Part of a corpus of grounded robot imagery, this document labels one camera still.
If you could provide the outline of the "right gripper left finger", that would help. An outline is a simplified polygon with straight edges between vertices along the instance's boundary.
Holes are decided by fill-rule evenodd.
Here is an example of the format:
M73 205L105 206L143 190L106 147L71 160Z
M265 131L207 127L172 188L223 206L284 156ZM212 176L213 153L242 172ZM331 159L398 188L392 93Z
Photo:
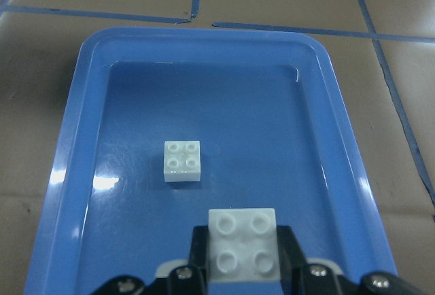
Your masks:
M120 275L99 286L93 294L207 294L209 279L209 228L196 226L188 261L146 284L131 275Z

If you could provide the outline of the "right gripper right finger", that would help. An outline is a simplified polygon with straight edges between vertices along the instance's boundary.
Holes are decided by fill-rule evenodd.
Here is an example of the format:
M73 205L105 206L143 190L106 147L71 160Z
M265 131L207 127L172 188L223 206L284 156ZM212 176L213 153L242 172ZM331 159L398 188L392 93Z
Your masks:
M383 271L374 271L354 283L323 263L306 259L289 226L276 227L280 284L284 294L416 294L409 282Z

